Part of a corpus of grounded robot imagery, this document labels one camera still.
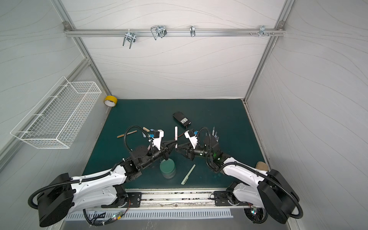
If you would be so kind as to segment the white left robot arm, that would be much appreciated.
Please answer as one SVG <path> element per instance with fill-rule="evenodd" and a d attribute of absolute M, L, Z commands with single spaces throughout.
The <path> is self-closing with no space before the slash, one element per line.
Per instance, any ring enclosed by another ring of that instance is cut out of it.
<path fill-rule="evenodd" d="M 100 206 L 105 209 L 123 207 L 129 197 L 123 187 L 142 175 L 142 171 L 156 161 L 169 158 L 177 140 L 163 141 L 164 131 L 142 133 L 149 146 L 128 149 L 130 156 L 111 169 L 85 176 L 63 173 L 49 185 L 36 190 L 28 198 L 28 206 L 38 211 L 40 227 L 51 226 L 68 214 Z"/>

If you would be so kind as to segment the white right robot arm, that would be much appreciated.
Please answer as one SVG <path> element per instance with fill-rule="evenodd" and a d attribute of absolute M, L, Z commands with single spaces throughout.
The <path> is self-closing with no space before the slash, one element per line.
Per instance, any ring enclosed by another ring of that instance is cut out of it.
<path fill-rule="evenodd" d="M 212 172 L 235 178 L 226 189 L 227 202 L 231 206 L 247 204 L 244 212 L 252 223 L 261 224 L 272 217 L 285 224 L 289 218 L 304 216 L 300 198 L 279 171 L 256 169 L 236 160 L 221 150 L 217 136 L 206 127 L 188 130 L 184 136 L 188 142 L 176 150 L 190 160 L 202 157 Z"/>

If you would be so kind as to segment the brown orange marker pen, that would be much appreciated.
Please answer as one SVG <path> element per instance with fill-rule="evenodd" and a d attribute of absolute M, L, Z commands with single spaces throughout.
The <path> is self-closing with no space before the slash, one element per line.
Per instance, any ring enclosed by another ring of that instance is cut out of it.
<path fill-rule="evenodd" d="M 122 138 L 122 137 L 124 137 L 126 135 L 131 135 L 131 134 L 136 133 L 136 132 L 137 132 L 137 130 L 134 130 L 134 131 L 128 132 L 126 134 L 121 134 L 121 135 L 117 136 L 117 138 L 119 139 L 119 138 Z"/>

